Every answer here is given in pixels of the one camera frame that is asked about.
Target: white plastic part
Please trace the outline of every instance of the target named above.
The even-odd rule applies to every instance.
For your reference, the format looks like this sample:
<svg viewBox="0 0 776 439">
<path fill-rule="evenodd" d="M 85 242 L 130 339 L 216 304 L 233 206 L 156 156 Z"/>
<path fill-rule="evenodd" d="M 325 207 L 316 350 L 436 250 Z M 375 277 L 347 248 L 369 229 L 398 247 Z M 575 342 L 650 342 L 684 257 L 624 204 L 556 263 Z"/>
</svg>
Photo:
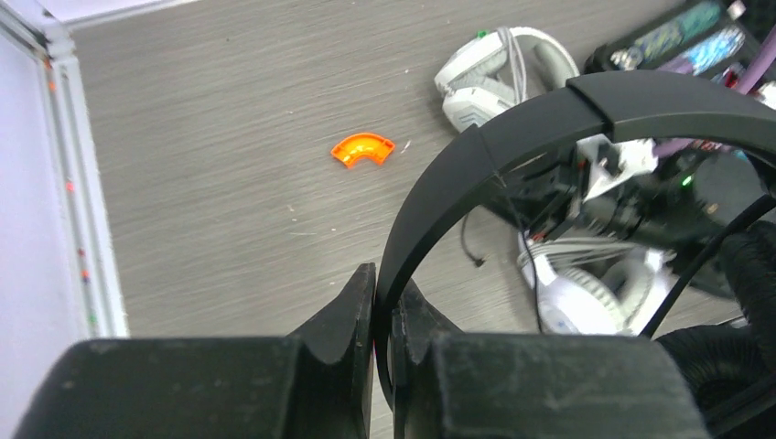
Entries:
<svg viewBox="0 0 776 439">
<path fill-rule="evenodd" d="M 587 194 L 583 202 L 609 192 L 632 177 L 654 172 L 658 158 L 652 153 L 655 142 L 652 139 L 631 140 L 612 145 L 620 153 L 620 174 L 613 177 L 599 164 L 598 147 L 609 142 L 606 135 L 598 134 L 577 142 L 579 152 L 590 160 L 590 177 Z"/>
<path fill-rule="evenodd" d="M 459 132 L 472 124 L 482 126 L 511 107 L 509 103 L 480 87 L 455 91 L 442 102 L 442 112 Z"/>
<path fill-rule="evenodd" d="M 534 243 L 527 240 L 530 247 Z M 520 253 L 525 247 L 518 243 Z M 547 254 L 538 254 L 533 258 L 520 258 L 523 278 L 534 288 L 535 277 L 537 304 L 541 324 L 549 333 L 560 335 L 623 335 L 635 336 L 641 333 L 658 307 L 663 303 L 671 289 L 669 277 L 663 272 L 664 252 L 653 249 L 635 249 L 625 257 L 641 258 L 641 261 L 654 273 L 650 292 L 644 298 L 636 313 L 629 318 L 628 327 L 618 332 L 614 319 L 606 307 L 589 291 L 580 285 L 560 276 L 550 263 Z"/>
<path fill-rule="evenodd" d="M 738 20 L 741 18 L 741 16 L 744 15 L 745 12 L 747 12 L 747 7 L 744 5 L 744 2 L 741 2 L 741 0 L 736 0 L 730 4 L 727 10 L 727 14 L 730 16 L 730 18 Z"/>
<path fill-rule="evenodd" d="M 555 66 L 546 66 L 547 68 L 556 72 L 563 71 L 568 78 L 579 76 L 579 68 L 574 58 L 552 36 L 532 27 L 512 27 L 510 32 L 517 39 L 523 52 L 535 48 L 540 43 L 552 47 L 555 58 L 562 61 L 556 62 Z M 434 77 L 436 88 L 445 96 L 442 110 L 459 132 L 472 124 L 483 125 L 512 107 L 510 103 L 504 102 L 495 94 L 480 87 L 456 90 L 452 86 L 452 82 L 465 77 L 474 66 L 503 49 L 501 38 L 496 32 L 472 39 L 457 50 Z"/>
<path fill-rule="evenodd" d="M 617 326 L 607 309 L 584 288 L 559 276 L 545 255 L 533 260 L 536 266 L 539 316 L 554 334 L 615 335 Z M 534 268 L 522 267 L 523 276 L 534 287 Z"/>
<path fill-rule="evenodd" d="M 654 273 L 652 289 L 644 302 L 630 318 L 628 329 L 634 335 L 638 335 L 647 326 L 650 319 L 663 304 L 668 292 L 671 291 L 671 282 L 668 274 L 664 273 L 665 253 L 655 249 L 648 249 L 644 255 L 644 265 Z"/>
<path fill-rule="evenodd" d="M 776 82 L 768 82 L 757 90 L 758 100 L 776 110 Z"/>
</svg>

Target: headband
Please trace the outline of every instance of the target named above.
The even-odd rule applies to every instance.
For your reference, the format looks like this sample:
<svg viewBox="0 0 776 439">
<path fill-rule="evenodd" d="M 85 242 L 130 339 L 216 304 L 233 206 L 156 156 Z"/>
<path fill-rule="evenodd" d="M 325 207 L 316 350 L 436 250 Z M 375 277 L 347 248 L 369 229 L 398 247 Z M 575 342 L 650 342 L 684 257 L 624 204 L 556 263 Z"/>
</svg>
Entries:
<svg viewBox="0 0 776 439">
<path fill-rule="evenodd" d="M 616 71 L 573 78 L 563 89 L 517 105 L 482 127 L 470 127 L 415 182 L 385 244 L 373 315 L 385 395 L 393 393 L 386 352 L 391 312 L 428 252 L 467 212 L 500 195 L 500 175 L 595 134 L 613 143 L 689 137 L 736 145 L 748 153 L 767 187 L 776 182 L 776 147 L 771 145 L 776 112 L 709 80 L 672 72 Z"/>
</svg>

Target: gray cable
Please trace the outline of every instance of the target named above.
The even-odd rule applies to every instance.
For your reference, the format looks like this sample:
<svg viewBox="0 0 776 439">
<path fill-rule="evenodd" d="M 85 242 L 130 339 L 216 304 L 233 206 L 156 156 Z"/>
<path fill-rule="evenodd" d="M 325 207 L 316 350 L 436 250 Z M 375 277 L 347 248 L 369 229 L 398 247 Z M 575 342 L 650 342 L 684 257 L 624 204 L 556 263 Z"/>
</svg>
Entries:
<svg viewBox="0 0 776 439">
<path fill-rule="evenodd" d="M 525 58 L 517 38 L 512 31 L 505 26 L 496 29 L 501 43 L 507 48 L 507 57 L 512 71 L 512 86 L 514 88 L 514 103 L 520 104 L 528 99 L 528 73 L 525 69 Z"/>
<path fill-rule="evenodd" d="M 548 242 L 532 242 L 529 249 L 534 258 L 545 255 L 547 260 L 557 267 L 577 266 L 583 263 L 604 261 L 620 257 L 638 246 L 630 242 L 611 238 L 558 238 Z M 520 266 L 529 263 L 526 252 L 517 258 Z"/>
</svg>

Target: black cable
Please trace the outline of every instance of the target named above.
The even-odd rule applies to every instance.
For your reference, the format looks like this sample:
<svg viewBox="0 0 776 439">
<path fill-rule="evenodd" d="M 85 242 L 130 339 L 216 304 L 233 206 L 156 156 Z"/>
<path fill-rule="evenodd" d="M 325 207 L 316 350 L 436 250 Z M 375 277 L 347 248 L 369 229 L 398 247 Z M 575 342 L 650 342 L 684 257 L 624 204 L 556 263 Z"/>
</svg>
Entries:
<svg viewBox="0 0 776 439">
<path fill-rule="evenodd" d="M 719 437 L 776 405 L 776 374 L 759 380 L 706 413 L 706 427 Z"/>
<path fill-rule="evenodd" d="M 643 337 L 654 336 L 657 328 L 660 327 L 668 312 L 671 311 L 671 307 L 676 303 L 676 299 L 679 298 L 679 294 L 690 284 L 698 270 L 717 253 L 719 246 L 722 245 L 722 241 L 727 236 L 746 229 L 773 208 L 776 208 L 776 199 L 770 195 L 763 195 L 739 213 L 722 231 L 712 238 L 706 247 L 684 269 L 682 275 L 679 276 L 679 280 L 676 281 L 676 284 L 671 288 L 671 291 L 665 297 L 654 316 L 652 316 L 647 326 L 642 330 L 641 335 Z"/>
<path fill-rule="evenodd" d="M 504 179 L 501 177 L 501 175 L 496 175 L 496 177 L 499 179 L 499 182 L 501 183 L 502 188 L 504 189 L 503 196 L 506 198 L 506 204 L 509 207 L 510 213 L 514 217 L 514 223 L 517 225 L 517 234 L 520 237 L 520 243 L 525 248 L 525 254 L 528 256 L 528 261 L 531 264 L 531 269 L 533 271 L 533 313 L 536 316 L 536 327 L 539 330 L 539 334 L 544 333 L 544 328 L 542 327 L 542 318 L 539 313 L 539 273 L 536 271 L 536 262 L 534 259 L 534 255 L 531 253 L 531 248 L 528 246 L 528 240 L 525 239 L 525 233 L 529 230 L 528 229 L 528 221 L 525 219 L 523 215 L 518 213 L 517 206 L 514 205 L 514 200 L 509 196 L 509 193 L 507 192 L 507 183 L 504 181 Z"/>
<path fill-rule="evenodd" d="M 607 222 L 607 225 L 604 226 L 603 229 L 601 229 L 601 233 L 597 233 L 597 235 L 601 235 L 606 232 L 606 230 L 609 230 L 609 227 L 611 227 L 614 220 L 619 216 L 619 214 L 622 212 L 623 209 L 625 209 L 625 189 L 623 186 L 618 187 L 617 189 L 617 201 L 616 205 L 614 206 L 614 210 L 611 211 L 611 218 L 609 218 L 609 222 Z"/>
<path fill-rule="evenodd" d="M 469 213 L 467 213 L 463 217 L 463 220 L 461 221 L 461 232 L 460 232 L 461 249 L 463 250 L 464 254 L 466 254 L 466 257 L 469 258 L 469 260 L 472 261 L 472 263 L 474 263 L 474 266 L 477 268 L 480 268 L 482 264 L 485 263 L 485 258 L 481 256 L 477 256 L 474 253 L 472 253 L 471 250 L 469 250 L 469 246 L 466 245 L 467 222 L 469 222 Z"/>
</svg>

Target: white headset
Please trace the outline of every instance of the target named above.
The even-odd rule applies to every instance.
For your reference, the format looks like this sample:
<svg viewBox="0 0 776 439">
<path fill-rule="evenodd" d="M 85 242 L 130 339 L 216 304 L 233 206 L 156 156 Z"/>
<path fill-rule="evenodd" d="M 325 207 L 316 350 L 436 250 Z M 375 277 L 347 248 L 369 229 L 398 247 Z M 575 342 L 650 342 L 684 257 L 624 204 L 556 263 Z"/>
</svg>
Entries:
<svg viewBox="0 0 776 439">
<path fill-rule="evenodd" d="M 459 132 L 472 124 L 482 125 L 520 103 L 515 99 L 515 96 L 521 96 L 515 90 L 518 84 L 513 87 L 497 78 L 499 70 L 510 62 L 509 49 L 514 41 L 523 70 L 521 100 L 527 99 L 523 51 L 533 50 L 545 65 L 553 88 L 564 87 L 566 80 L 579 76 L 579 69 L 568 51 L 545 32 L 532 27 L 512 27 L 509 34 L 512 35 L 509 41 L 504 41 L 502 32 L 471 40 L 434 77 L 436 88 L 445 96 L 442 110 Z M 512 70 L 516 77 L 514 65 Z"/>
<path fill-rule="evenodd" d="M 518 264 L 532 288 L 536 267 L 539 317 L 551 333 L 639 334 L 671 289 L 661 251 L 607 238 L 527 242 L 531 254 L 520 244 Z M 591 252 L 623 257 L 597 278 L 570 263 Z"/>
</svg>

